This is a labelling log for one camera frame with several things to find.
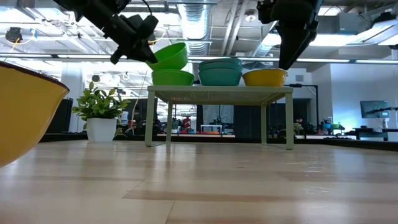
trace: green bowl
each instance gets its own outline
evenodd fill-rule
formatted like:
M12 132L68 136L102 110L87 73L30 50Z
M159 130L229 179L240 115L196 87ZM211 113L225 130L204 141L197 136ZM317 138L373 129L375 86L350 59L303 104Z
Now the green bowl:
M159 69L176 69L180 70L188 63L187 46L185 43L177 43L169 45L155 52L157 63L146 62L153 70Z
M234 63L235 65L242 65L242 61L237 58L219 58L219 59L205 60L203 62L200 62L199 67L201 67L202 65L205 65L208 63L214 63L214 62L229 62L229 63Z
M230 68L212 68L199 72L203 86L237 86L241 77L242 72Z
M199 71L204 71L212 68L230 68L242 72L242 66L229 62L212 62L199 66Z
M152 72L152 83L154 85L187 85L193 83L193 75L174 69L162 69Z

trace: white table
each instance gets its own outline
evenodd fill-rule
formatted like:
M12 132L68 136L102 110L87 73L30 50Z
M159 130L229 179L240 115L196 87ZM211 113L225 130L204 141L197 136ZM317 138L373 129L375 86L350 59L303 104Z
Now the white table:
M267 105L285 97L286 149L293 149L293 88L243 86L148 86L145 145L152 146L155 96L169 103L166 143L171 142L173 104L261 106L261 143L267 144Z

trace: wooden surface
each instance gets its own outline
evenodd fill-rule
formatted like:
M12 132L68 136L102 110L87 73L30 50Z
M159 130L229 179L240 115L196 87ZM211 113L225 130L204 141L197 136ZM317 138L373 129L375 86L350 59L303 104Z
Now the wooden surface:
M273 103L293 93L291 87L148 86L163 102L189 105L251 105Z
M0 169L0 223L398 223L398 154L336 146L38 144Z

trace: screen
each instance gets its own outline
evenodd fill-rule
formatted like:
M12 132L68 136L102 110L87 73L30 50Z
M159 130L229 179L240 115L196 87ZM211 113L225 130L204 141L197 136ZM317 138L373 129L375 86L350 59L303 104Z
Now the screen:
M374 112L388 107L388 101L361 101L362 118L389 118L390 111Z

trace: white pot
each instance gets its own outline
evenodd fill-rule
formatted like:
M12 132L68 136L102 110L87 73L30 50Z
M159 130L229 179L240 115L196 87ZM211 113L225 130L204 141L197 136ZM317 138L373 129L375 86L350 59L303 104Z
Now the white pot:
M116 132L116 119L87 119L87 136L91 142L111 142Z

